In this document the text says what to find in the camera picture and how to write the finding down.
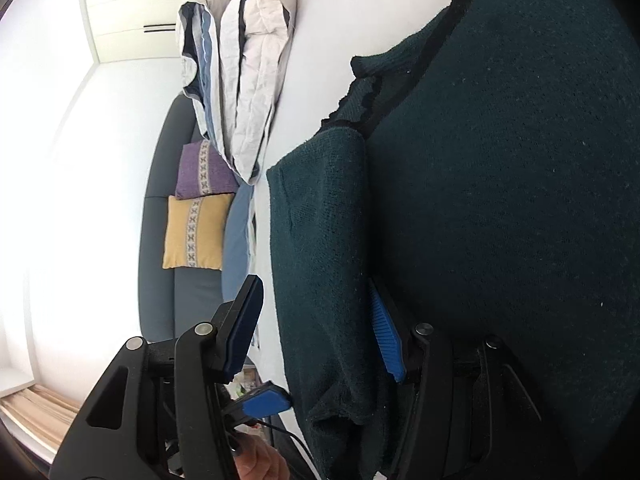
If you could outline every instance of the metal screw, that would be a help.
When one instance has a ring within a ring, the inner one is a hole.
[[[433,326],[429,323],[418,323],[415,326],[415,333],[421,336],[428,336],[433,334]]]
[[[141,337],[132,337],[131,339],[129,339],[127,341],[127,348],[129,350],[137,350],[138,348],[140,348],[142,346],[142,343],[144,341],[142,341]]]
[[[498,336],[490,335],[484,340],[484,344],[493,350],[497,350],[498,348],[502,348],[502,339]]]
[[[200,323],[195,328],[195,333],[198,335],[207,335],[210,334],[213,330],[213,325],[211,323]]]

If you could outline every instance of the yellow pillow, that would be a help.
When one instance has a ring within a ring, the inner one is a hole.
[[[233,193],[191,200],[169,197],[163,269],[222,269],[222,241]]]

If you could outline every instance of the purple pillow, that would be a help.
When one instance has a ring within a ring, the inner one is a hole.
[[[221,193],[235,193],[238,181],[209,140],[199,140],[182,147],[178,184],[178,200]]]

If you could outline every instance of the gray sofa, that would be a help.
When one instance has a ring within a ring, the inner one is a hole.
[[[193,105],[181,94],[164,120],[144,200],[138,310],[142,335],[150,342],[180,336],[194,324],[210,319],[222,303],[219,270],[162,268],[167,202],[175,192],[182,146],[201,138]]]

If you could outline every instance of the embroidered stripe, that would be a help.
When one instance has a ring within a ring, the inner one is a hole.
[[[203,140],[200,143],[200,152],[198,153],[198,188],[200,195],[210,195],[211,186],[209,183],[209,147],[210,142]]]
[[[186,251],[187,251],[187,266],[198,266],[198,253],[196,251],[197,240],[196,232],[198,230],[198,215],[200,214],[200,205],[202,204],[202,198],[196,198],[191,202],[189,208],[189,216],[187,218],[187,232],[186,232]]]

